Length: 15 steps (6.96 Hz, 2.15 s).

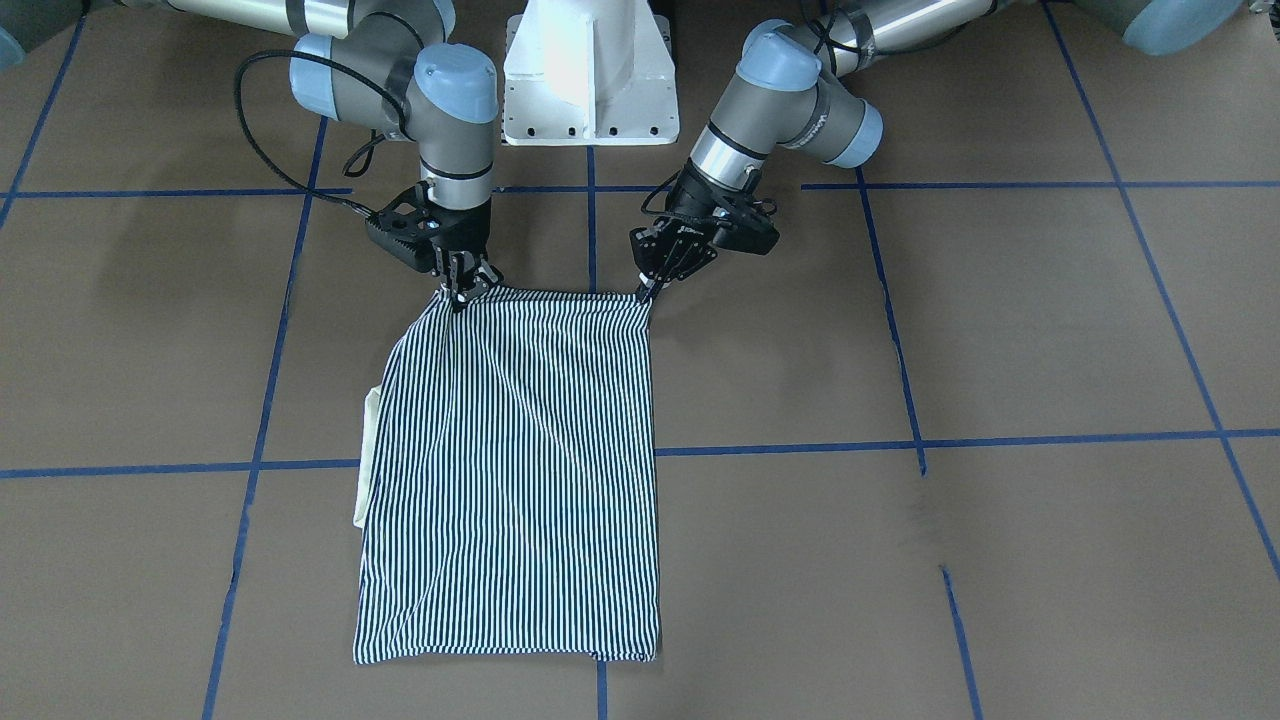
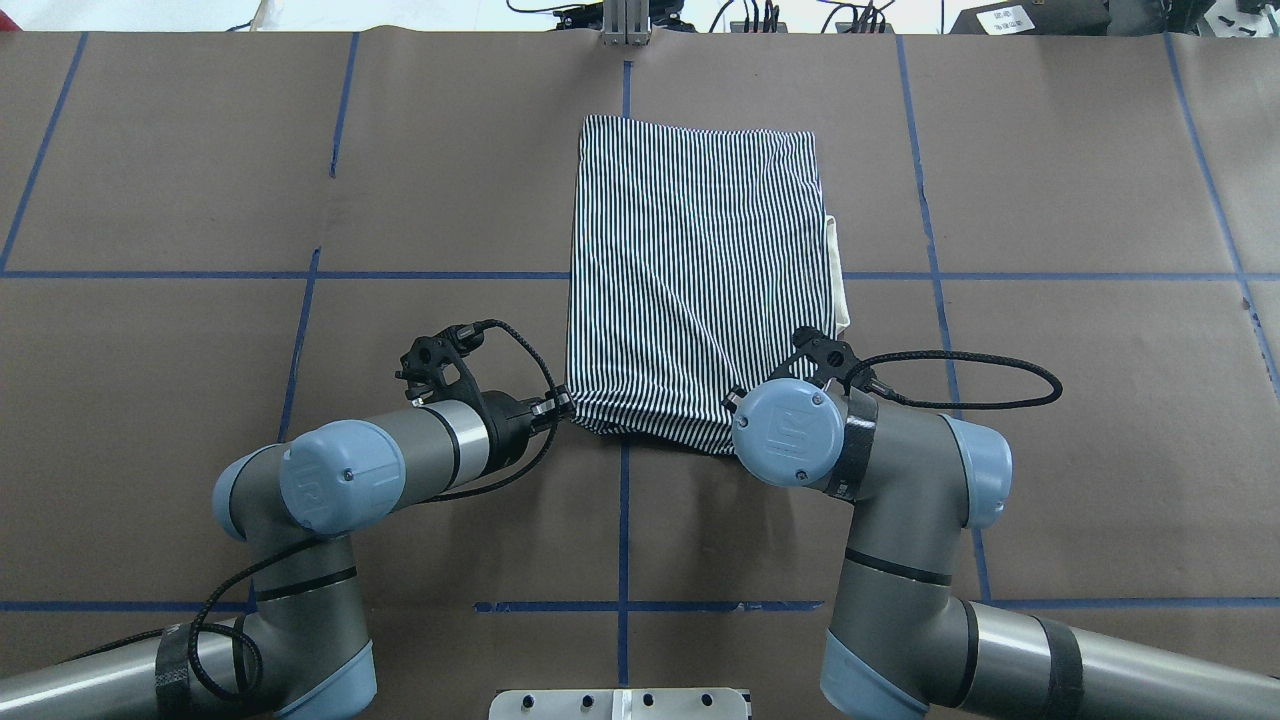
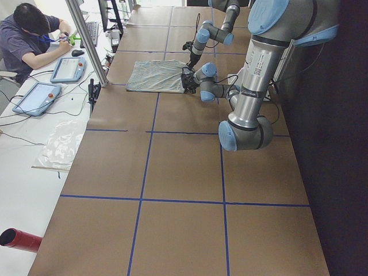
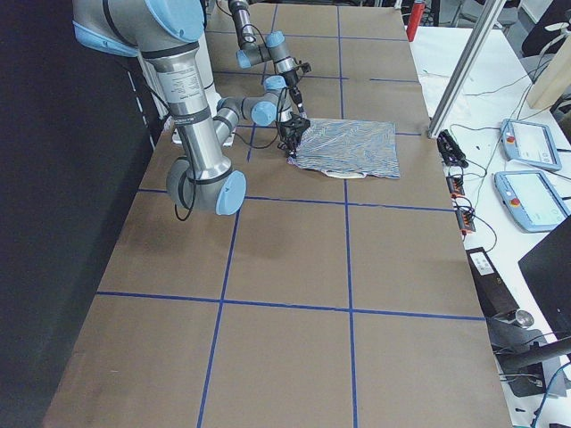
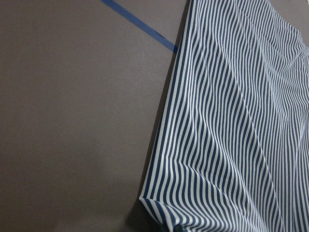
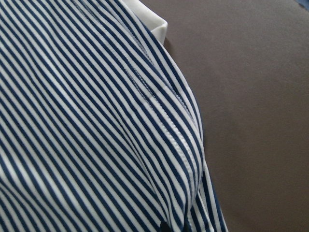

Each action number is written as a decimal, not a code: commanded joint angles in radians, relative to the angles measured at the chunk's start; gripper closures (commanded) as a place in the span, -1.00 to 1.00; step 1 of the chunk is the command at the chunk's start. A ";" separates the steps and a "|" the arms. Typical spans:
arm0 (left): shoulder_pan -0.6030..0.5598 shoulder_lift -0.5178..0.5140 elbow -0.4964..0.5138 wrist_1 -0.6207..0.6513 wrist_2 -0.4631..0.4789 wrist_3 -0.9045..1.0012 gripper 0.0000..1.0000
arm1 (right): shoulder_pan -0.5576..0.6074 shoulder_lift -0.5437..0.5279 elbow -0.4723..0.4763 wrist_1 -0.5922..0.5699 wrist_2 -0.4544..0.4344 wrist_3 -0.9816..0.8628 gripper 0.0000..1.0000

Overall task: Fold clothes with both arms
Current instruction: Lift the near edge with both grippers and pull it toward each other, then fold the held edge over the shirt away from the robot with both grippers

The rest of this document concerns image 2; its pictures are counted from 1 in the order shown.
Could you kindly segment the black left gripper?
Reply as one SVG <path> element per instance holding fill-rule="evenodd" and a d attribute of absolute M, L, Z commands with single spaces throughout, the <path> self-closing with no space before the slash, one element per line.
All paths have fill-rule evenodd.
<path fill-rule="evenodd" d="M 516 398 L 506 392 L 481 392 L 483 416 L 489 420 L 489 454 L 485 471 L 499 471 L 526 452 L 535 430 L 549 430 L 575 419 L 570 392 L 548 392 L 539 398 Z"/>

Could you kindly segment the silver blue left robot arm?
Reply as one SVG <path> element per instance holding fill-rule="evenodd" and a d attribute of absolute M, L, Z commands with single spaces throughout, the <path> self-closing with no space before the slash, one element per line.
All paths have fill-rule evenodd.
<path fill-rule="evenodd" d="M 417 401 L 339 420 L 228 466 L 212 492 L 252 553 L 193 620 L 3 682 L 5 719 L 352 719 L 378 693 L 351 536 L 463 498 L 573 415 L 570 393 Z"/>

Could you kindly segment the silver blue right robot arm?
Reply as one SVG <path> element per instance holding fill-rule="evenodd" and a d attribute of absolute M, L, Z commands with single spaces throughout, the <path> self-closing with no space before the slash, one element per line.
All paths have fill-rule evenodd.
<path fill-rule="evenodd" d="M 852 506 L 820 669 L 851 719 L 957 708 L 995 719 L 1275 719 L 1275 676 L 961 600 L 957 543 L 1012 480 L 988 427 L 795 378 L 724 398 L 739 461 Z"/>

